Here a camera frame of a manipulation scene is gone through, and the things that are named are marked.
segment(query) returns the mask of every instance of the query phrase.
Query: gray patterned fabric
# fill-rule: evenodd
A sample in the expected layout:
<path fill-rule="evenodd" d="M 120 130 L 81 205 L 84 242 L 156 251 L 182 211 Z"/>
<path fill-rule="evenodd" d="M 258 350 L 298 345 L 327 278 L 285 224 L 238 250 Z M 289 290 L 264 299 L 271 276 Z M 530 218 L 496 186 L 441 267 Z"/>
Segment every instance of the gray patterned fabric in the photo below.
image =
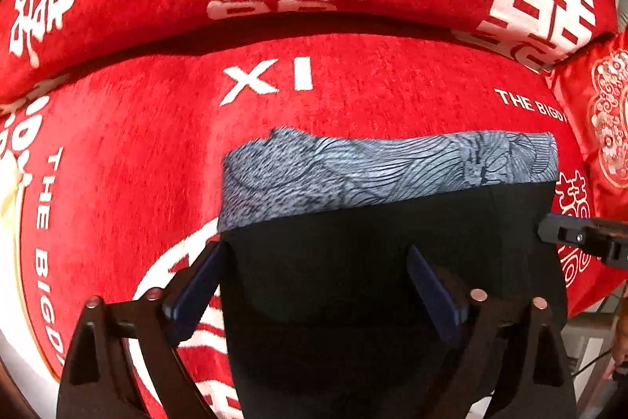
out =
<path fill-rule="evenodd" d="M 291 215 L 558 178 L 549 134 L 463 132 L 413 139 L 334 139 L 276 128 L 223 162 L 219 231 Z"/>

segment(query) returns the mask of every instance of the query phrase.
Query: black plastic bracket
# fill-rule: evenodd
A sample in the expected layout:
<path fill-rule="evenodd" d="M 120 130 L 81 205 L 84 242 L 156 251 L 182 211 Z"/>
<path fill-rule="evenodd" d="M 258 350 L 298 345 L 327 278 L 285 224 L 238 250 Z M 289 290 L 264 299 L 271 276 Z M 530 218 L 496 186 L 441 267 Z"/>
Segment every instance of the black plastic bracket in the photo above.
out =
<path fill-rule="evenodd" d="M 191 267 L 178 271 L 162 293 L 84 307 L 59 387 L 58 419 L 146 419 L 125 338 L 136 338 L 170 419 L 216 419 L 177 355 L 194 333 L 225 271 L 227 247 L 209 242 Z"/>
<path fill-rule="evenodd" d="M 407 252 L 407 274 L 428 310 L 441 340 L 455 343 L 460 339 L 462 324 L 469 317 L 469 303 L 456 300 L 453 284 L 447 289 L 442 282 L 445 278 L 437 272 L 415 246 L 410 247 Z"/>
<path fill-rule="evenodd" d="M 543 242 L 569 245 L 601 258 L 602 263 L 628 270 L 628 224 L 599 218 L 550 213 L 539 224 Z"/>
<path fill-rule="evenodd" d="M 576 399 L 560 332 L 545 303 L 540 309 L 527 300 L 513 303 L 491 297 L 471 301 L 471 324 L 462 352 L 445 364 L 444 375 L 428 394 L 420 417 L 464 418 L 473 405 L 492 348 L 508 339 L 502 369 L 485 415 L 492 419 L 575 419 Z"/>

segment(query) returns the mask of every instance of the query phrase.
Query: cable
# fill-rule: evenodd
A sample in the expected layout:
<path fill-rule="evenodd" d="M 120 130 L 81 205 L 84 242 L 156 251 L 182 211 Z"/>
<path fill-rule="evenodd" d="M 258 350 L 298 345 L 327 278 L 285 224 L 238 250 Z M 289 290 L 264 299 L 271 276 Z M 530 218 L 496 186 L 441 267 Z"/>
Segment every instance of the cable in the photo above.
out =
<path fill-rule="evenodd" d="M 584 368 L 579 369 L 578 371 L 576 371 L 576 373 L 571 375 L 571 378 L 576 378 L 580 373 L 583 373 L 584 371 L 588 370 L 592 365 L 594 365 L 598 360 L 603 359 L 604 357 L 606 357 L 611 350 L 606 350 L 604 353 L 602 353 L 601 355 L 599 355 L 598 357 L 594 358 L 590 363 L 588 363 Z"/>

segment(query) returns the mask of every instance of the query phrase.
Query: metal screw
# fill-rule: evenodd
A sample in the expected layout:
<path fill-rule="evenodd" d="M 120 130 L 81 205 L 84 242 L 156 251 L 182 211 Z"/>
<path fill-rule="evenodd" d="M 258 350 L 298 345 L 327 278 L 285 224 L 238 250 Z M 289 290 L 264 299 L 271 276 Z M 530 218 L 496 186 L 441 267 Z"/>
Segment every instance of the metal screw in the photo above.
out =
<path fill-rule="evenodd" d="M 548 308 L 548 301 L 545 300 L 542 296 L 535 297 L 532 303 L 535 305 L 536 308 L 541 309 L 541 311 Z"/>
<path fill-rule="evenodd" d="M 102 304 L 102 298 L 99 297 L 98 295 L 94 295 L 91 299 L 89 299 L 86 302 L 86 306 L 89 307 L 90 309 L 95 308 L 96 306 L 99 306 L 100 304 Z"/>
<path fill-rule="evenodd" d="M 471 298 L 476 302 L 484 302 L 488 299 L 489 294 L 486 293 L 483 289 L 479 289 L 478 287 L 471 290 Z"/>
<path fill-rule="evenodd" d="M 149 300 L 157 300 L 158 298 L 161 298 L 162 293 L 163 290 L 161 287 L 152 287 L 146 292 L 146 298 Z"/>

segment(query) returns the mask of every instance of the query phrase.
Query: black fabric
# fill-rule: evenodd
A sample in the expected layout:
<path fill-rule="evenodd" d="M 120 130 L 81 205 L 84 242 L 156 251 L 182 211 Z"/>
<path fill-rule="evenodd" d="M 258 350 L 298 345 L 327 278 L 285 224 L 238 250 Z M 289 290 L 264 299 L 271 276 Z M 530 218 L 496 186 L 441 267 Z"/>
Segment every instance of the black fabric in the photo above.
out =
<path fill-rule="evenodd" d="M 479 187 L 222 234 L 234 253 L 221 290 L 244 416 L 416 417 L 448 347 L 406 275 L 412 244 L 469 289 L 543 296 L 562 328 L 560 261 L 536 237 L 554 188 Z M 503 349 L 495 347 L 478 399 L 492 390 Z"/>

